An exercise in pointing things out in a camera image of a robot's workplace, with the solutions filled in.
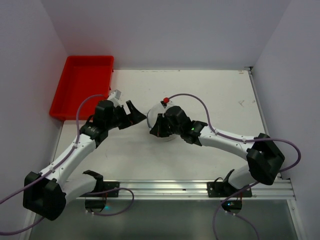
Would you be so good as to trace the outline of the red plastic tray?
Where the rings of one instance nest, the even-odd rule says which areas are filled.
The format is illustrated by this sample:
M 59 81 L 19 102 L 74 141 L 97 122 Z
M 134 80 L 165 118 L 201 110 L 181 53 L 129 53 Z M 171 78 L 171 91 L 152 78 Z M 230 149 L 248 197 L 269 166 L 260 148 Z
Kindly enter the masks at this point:
M 60 121 L 75 120 L 80 104 L 92 95 L 107 96 L 111 89 L 114 57 L 68 56 L 51 104 L 49 115 Z

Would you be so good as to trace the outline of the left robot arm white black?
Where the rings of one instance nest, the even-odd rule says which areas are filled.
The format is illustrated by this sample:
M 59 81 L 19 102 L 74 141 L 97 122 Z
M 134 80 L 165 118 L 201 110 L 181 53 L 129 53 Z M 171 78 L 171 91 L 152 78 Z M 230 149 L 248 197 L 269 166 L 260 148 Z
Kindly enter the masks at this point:
M 67 203 L 82 195 L 104 196 L 107 188 L 101 174 L 92 170 L 82 173 L 82 179 L 68 182 L 77 166 L 108 137 L 109 131 L 134 126 L 147 117 L 131 101 L 126 102 L 129 113 L 122 105 L 101 100 L 89 116 L 71 145 L 39 173 L 31 171 L 24 179 L 22 205 L 48 219 L 57 219 Z

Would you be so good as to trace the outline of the white mesh laundry bag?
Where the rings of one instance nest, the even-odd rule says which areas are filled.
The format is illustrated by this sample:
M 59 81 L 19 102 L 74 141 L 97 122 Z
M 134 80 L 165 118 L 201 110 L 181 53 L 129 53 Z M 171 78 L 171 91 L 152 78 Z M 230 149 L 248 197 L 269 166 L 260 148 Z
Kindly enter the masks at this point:
M 148 111 L 148 113 L 146 114 L 146 122 L 147 122 L 147 126 L 149 128 L 149 131 L 155 126 L 158 114 L 163 115 L 169 107 L 173 107 L 173 106 L 174 106 L 174 104 L 171 101 L 166 106 L 163 106 L 163 104 L 160 102 L 160 103 L 155 104 Z M 156 138 L 157 138 L 158 142 L 171 142 L 177 138 L 177 135 L 172 134 L 167 137 L 156 137 Z

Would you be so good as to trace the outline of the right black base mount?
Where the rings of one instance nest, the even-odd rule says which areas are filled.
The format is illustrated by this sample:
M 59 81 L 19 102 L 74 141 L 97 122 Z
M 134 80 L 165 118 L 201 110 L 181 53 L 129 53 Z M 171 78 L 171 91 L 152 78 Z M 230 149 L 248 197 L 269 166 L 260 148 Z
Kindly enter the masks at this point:
M 227 179 L 223 179 L 222 177 L 218 177 L 214 181 L 207 182 L 206 189 L 209 198 L 222 199 L 225 199 L 238 191 L 238 189 L 227 183 Z M 246 189 L 223 203 L 222 208 L 228 213 L 238 214 L 242 210 L 243 199 L 251 198 L 252 196 L 252 190 L 250 188 Z

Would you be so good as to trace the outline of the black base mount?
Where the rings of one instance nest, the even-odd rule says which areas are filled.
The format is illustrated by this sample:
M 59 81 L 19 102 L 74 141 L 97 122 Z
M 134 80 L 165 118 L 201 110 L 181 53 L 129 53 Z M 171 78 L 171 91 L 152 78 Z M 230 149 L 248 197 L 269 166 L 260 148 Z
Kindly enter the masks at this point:
M 117 198 L 119 196 L 119 190 L 111 191 L 120 187 L 118 181 L 104 181 L 102 187 L 85 193 L 82 195 L 85 198 L 84 206 L 89 212 L 102 212 L 106 210 L 108 198 Z
M 222 199 L 225 199 L 238 191 L 238 189 L 227 183 L 227 179 L 223 179 L 222 177 L 218 177 L 214 181 L 207 182 L 206 189 L 209 198 Z M 252 196 L 252 190 L 250 188 L 246 189 L 223 203 L 222 208 L 228 213 L 238 214 L 242 210 L 243 199 L 251 198 Z

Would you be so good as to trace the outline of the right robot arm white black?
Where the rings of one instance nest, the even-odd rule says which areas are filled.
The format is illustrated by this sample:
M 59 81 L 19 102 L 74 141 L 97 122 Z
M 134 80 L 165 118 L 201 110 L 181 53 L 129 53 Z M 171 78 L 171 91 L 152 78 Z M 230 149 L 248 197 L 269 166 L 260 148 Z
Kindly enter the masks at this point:
M 236 141 L 234 134 L 212 130 L 206 122 L 191 120 L 177 105 L 154 106 L 147 113 L 147 125 L 149 133 L 157 138 L 177 135 L 188 144 L 216 148 L 244 159 L 247 164 L 232 169 L 224 179 L 224 184 L 234 189 L 255 182 L 272 185 L 285 160 L 268 135 L 244 136 Z

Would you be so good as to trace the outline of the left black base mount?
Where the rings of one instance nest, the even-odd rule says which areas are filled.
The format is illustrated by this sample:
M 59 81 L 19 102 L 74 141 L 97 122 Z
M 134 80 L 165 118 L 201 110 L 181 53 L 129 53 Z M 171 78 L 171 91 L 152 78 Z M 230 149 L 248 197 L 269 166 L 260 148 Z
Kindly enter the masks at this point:
M 120 187 L 118 181 L 104 181 L 102 187 L 85 193 L 82 195 L 85 198 L 84 206 L 89 212 L 102 212 L 106 210 L 108 198 L 117 198 L 119 196 L 119 190 L 111 191 Z

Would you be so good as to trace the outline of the aluminium mounting rail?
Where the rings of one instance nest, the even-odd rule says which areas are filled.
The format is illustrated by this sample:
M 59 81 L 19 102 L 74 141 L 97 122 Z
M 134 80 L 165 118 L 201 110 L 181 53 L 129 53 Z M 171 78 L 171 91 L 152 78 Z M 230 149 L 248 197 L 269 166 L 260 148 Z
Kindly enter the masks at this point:
M 225 199 L 212 193 L 211 180 L 105 180 L 113 188 L 127 188 L 135 200 L 218 200 Z M 273 185 L 257 184 L 233 200 L 294 200 L 290 180 L 277 179 Z

